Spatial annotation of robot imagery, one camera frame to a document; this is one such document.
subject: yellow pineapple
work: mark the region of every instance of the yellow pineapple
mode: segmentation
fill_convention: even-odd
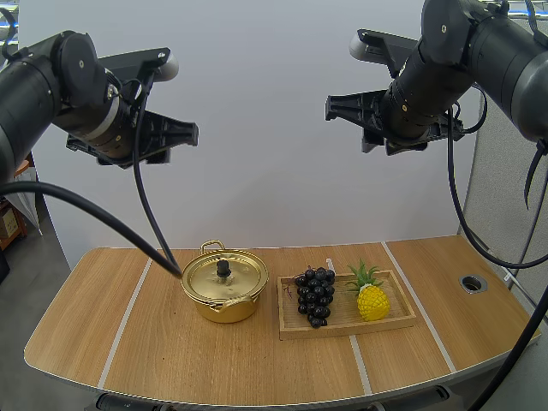
[[[380,288],[383,282],[379,282],[373,275],[378,272],[378,267],[366,270],[366,264],[360,259],[360,268],[348,268],[356,275],[358,281],[355,291],[358,292],[358,310],[365,321],[377,321],[383,319],[390,311],[390,302],[384,291]]]

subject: cardboard box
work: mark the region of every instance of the cardboard box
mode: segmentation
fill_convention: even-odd
[[[14,211],[8,208],[0,217],[0,238],[10,238],[18,228]]]

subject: gold pot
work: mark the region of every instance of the gold pot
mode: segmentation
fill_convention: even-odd
[[[212,244],[221,248],[207,252]],[[216,323],[235,323],[255,312],[267,281],[268,270],[259,257],[227,250],[219,240],[211,240],[187,264],[181,285],[202,316]]]

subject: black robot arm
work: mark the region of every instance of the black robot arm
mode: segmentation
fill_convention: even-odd
[[[508,8],[476,0],[426,0],[418,41],[359,30],[350,54],[384,63],[387,90],[329,96],[326,119],[364,129],[363,151],[386,145],[389,155],[424,150],[447,138],[447,110],[474,83],[495,101],[525,138],[546,137],[548,49],[507,16]],[[452,122],[453,140],[463,136]]]
[[[68,148],[100,164],[131,166],[137,116],[146,103],[140,90],[178,72],[168,48],[99,59],[89,35],[70,31],[9,60],[0,72],[0,182],[13,175],[52,123],[69,133]],[[148,111],[142,123],[139,160],[167,163],[171,147],[198,144],[194,123]]]

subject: white backdrop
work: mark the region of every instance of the white backdrop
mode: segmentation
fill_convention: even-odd
[[[218,238],[228,247],[305,246],[455,234],[446,145],[387,158],[360,152],[361,130],[325,121],[329,94],[386,88],[384,66],[348,53],[358,28],[417,39],[422,0],[25,0],[21,45],[65,29],[88,32],[98,55],[168,46],[181,70],[152,89],[148,109],[200,127],[198,147],[142,165],[172,247]],[[477,120],[477,96],[462,119]],[[49,128],[33,150],[43,182],[70,188],[154,241],[131,170],[101,167]],[[474,137],[456,145],[462,200]],[[71,266],[118,234],[57,200],[48,208]]]

